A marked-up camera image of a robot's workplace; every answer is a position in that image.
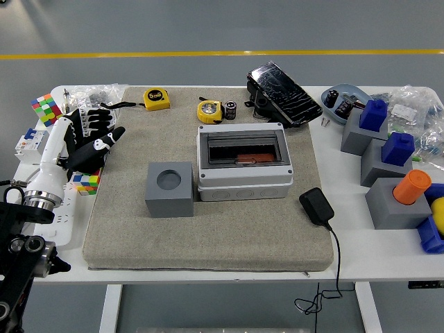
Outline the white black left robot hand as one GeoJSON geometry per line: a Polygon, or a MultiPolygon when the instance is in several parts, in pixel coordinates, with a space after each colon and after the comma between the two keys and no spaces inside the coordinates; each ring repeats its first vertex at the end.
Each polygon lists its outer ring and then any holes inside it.
{"type": "Polygon", "coordinates": [[[75,172],[92,174],[105,164],[126,129],[115,126],[109,109],[76,109],[53,125],[40,161],[40,170],[27,185],[24,203],[33,207],[59,207],[64,186],[75,172]]]}

